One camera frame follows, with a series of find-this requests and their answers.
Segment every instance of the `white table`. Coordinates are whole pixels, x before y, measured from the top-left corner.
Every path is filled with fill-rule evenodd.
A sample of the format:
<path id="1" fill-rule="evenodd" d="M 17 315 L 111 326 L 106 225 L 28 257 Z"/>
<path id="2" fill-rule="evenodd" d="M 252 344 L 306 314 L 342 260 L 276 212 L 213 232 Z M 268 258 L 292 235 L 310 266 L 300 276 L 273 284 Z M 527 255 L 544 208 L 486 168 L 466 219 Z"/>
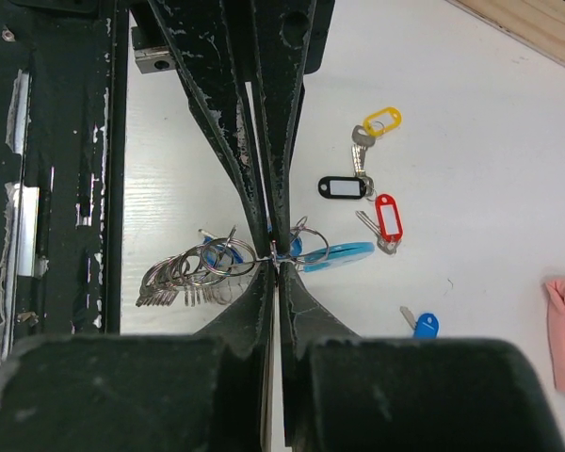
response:
<path id="1" fill-rule="evenodd" d="M 305 275 L 308 289 L 364 336 L 409 336 L 405 304 L 435 313 L 441 336 L 510 341 L 537 370 L 565 438 L 541 287 L 565 275 L 565 69 L 443 0 L 338 0 L 322 68 L 305 84 L 291 211 L 331 243 L 372 240 L 354 211 L 374 210 L 321 198 L 317 181 L 352 174 L 350 134 L 364 116 L 387 105 L 404 116 L 366 159 L 400 208 L 397 255 Z M 133 60 L 125 175 L 121 331 L 194 332 L 222 308 L 136 308 L 139 281 L 198 243 L 198 228 L 237 224 L 249 240 L 247 222 L 176 74 L 141 75 Z"/>

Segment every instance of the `wood plank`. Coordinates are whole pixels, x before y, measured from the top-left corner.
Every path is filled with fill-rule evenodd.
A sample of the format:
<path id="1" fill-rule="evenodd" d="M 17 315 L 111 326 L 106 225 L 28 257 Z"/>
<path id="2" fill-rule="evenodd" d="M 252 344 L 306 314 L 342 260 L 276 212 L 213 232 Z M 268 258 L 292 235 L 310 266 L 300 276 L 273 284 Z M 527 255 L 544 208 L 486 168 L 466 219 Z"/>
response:
<path id="1" fill-rule="evenodd" d="M 565 1 L 448 1 L 565 66 Z"/>

